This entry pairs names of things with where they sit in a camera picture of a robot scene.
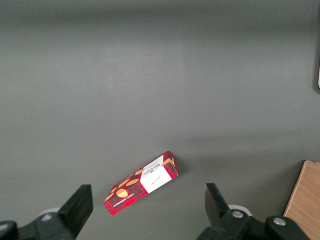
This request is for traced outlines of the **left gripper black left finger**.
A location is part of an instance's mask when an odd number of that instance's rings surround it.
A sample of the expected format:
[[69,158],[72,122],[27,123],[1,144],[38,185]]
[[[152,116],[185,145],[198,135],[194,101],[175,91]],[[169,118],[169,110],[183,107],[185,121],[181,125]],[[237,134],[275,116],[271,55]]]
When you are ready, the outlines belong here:
[[13,220],[1,221],[0,238],[2,240],[74,240],[92,211],[92,186],[83,184],[58,210],[48,209],[22,227],[18,227]]

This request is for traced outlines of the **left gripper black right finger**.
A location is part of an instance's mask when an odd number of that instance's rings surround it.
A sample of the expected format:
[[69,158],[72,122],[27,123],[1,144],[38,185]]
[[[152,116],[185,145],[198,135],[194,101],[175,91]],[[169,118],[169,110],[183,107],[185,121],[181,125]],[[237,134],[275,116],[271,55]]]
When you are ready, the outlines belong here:
[[269,216],[255,219],[240,207],[231,208],[214,183],[205,189],[205,210],[211,224],[199,240],[308,240],[309,237],[290,218]]

